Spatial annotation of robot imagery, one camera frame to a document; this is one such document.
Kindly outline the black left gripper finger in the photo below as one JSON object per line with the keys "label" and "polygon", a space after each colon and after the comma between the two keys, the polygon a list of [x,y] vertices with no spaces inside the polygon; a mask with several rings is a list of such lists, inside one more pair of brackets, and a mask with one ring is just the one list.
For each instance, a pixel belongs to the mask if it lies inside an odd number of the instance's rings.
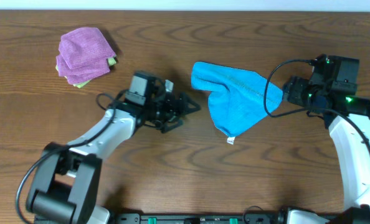
{"label": "black left gripper finger", "polygon": [[177,121],[175,121],[175,122],[172,122],[172,123],[170,123],[170,122],[165,122],[165,123],[161,126],[160,131],[161,131],[161,133],[162,133],[162,134],[164,134],[164,133],[167,133],[167,132],[169,132],[169,131],[172,131],[172,130],[174,130],[174,129],[176,129],[176,128],[178,128],[178,127],[182,126],[182,125],[183,125],[183,121],[182,121],[181,119],[179,119],[179,120],[177,120]]}
{"label": "black left gripper finger", "polygon": [[179,94],[179,115],[195,113],[201,109],[200,105],[193,101],[185,92]]}

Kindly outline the blue microfiber cloth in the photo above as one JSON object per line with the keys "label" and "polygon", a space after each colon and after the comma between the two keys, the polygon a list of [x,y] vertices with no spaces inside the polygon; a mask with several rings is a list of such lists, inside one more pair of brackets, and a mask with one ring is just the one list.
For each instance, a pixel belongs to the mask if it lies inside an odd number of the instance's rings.
{"label": "blue microfiber cloth", "polygon": [[196,62],[191,86],[208,91],[208,107],[215,127],[227,136],[227,143],[276,110],[283,92],[257,72]]}

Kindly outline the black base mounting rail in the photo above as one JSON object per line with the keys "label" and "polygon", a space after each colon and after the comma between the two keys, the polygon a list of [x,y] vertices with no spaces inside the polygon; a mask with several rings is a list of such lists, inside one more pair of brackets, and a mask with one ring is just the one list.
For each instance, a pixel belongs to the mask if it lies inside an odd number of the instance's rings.
{"label": "black base mounting rail", "polygon": [[116,216],[116,224],[274,224],[277,215],[270,212],[247,213],[246,215],[140,215],[123,213]]}

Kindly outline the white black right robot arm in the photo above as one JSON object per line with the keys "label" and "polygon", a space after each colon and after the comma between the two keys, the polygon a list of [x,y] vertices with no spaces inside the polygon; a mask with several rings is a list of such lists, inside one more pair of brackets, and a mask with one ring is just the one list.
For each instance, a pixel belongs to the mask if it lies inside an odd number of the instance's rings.
{"label": "white black right robot arm", "polygon": [[289,209],[285,223],[370,223],[370,100],[356,96],[359,60],[319,55],[309,79],[291,77],[283,99],[323,119],[338,155],[344,211],[333,218]]}

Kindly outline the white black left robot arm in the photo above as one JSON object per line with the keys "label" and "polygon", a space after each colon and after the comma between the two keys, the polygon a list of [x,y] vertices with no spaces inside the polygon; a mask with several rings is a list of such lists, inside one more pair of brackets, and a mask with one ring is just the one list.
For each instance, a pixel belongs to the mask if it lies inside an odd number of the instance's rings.
{"label": "white black left robot arm", "polygon": [[166,133],[201,109],[187,94],[175,95],[173,87],[169,80],[135,72],[130,87],[111,99],[89,131],[64,145],[49,143],[24,176],[34,174],[26,198],[34,223],[114,223],[112,212],[97,205],[102,163],[140,127]]}

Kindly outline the purple folded cloth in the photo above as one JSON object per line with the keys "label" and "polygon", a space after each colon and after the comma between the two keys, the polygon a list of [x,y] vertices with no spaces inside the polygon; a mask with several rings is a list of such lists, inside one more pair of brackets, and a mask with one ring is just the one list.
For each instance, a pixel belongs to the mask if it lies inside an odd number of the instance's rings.
{"label": "purple folded cloth", "polygon": [[62,35],[58,55],[63,57],[69,68],[78,68],[101,59],[116,59],[116,53],[96,27],[81,27]]}

